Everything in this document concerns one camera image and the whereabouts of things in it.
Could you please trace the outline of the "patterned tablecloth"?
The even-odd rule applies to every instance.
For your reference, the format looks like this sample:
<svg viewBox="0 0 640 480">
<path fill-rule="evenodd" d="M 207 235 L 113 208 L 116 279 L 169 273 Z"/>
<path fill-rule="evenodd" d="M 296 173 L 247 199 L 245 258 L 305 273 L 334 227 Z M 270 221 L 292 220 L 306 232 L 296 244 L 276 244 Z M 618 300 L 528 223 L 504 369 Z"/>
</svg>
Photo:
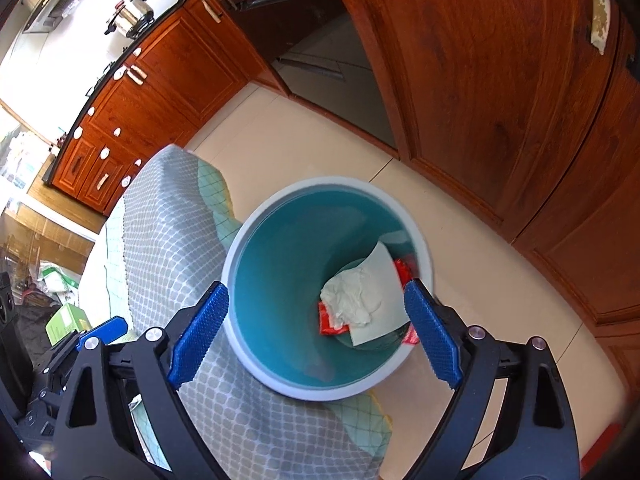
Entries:
<svg viewBox="0 0 640 480">
<path fill-rule="evenodd" d="M 222 320 L 224 260 L 239 232 L 228 186 L 178 146 L 154 155 L 99 232 L 79 285 L 92 324 L 114 316 L 127 339 L 160 330 L 166 377 L 223 479 L 374 479 L 392 428 L 370 394 L 310 403 L 261 385 Z"/>
</svg>

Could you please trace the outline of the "teal trash bin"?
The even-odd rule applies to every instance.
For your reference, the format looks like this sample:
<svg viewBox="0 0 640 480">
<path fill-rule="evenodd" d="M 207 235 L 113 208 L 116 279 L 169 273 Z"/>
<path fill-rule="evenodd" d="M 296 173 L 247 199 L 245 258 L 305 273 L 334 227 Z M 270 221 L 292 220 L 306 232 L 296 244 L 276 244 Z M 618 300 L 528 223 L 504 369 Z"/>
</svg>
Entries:
<svg viewBox="0 0 640 480">
<path fill-rule="evenodd" d="M 224 332 L 258 382 L 296 400 L 341 400 L 376 386 L 408 359 L 414 347 L 402 339 L 354 347 L 320 332 L 322 287 L 377 244 L 434 286 L 432 256 L 416 222 L 368 182 L 299 181 L 248 217 L 222 270 L 230 298 Z"/>
</svg>

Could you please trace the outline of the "steel pot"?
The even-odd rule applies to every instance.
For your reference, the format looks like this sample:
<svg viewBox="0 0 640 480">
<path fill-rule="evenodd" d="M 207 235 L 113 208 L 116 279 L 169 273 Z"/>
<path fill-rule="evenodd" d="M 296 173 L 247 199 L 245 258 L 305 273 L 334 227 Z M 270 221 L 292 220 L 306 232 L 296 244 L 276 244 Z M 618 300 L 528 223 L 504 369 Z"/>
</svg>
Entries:
<svg viewBox="0 0 640 480">
<path fill-rule="evenodd" d="M 118 32 L 127 39 L 137 39 L 155 21 L 148 0 L 120 0 L 106 23 L 104 35 Z"/>
</svg>

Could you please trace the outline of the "green cardboard box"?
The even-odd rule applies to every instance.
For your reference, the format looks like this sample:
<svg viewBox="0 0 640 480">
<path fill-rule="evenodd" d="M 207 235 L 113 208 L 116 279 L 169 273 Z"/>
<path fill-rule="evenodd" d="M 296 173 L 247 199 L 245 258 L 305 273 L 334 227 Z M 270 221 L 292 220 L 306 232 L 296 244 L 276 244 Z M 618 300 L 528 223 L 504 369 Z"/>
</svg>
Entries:
<svg viewBox="0 0 640 480">
<path fill-rule="evenodd" d="M 73 304 L 63 304 L 46 325 L 46 333 L 52 346 L 70 333 L 89 330 L 92 330 L 92 326 L 85 311 Z"/>
</svg>

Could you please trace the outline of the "wooden kitchen cabinets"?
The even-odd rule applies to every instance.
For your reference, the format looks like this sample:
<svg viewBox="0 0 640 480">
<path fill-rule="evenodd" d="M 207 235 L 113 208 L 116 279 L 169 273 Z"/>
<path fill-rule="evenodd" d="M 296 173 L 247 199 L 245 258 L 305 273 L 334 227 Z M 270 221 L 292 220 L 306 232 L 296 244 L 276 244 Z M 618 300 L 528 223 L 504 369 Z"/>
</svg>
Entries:
<svg viewBox="0 0 640 480">
<path fill-rule="evenodd" d="M 99 212 L 244 84 L 357 133 L 468 207 L 639 388 L 639 31 L 615 0 L 178 0 L 105 81 L 51 183 Z"/>
</svg>

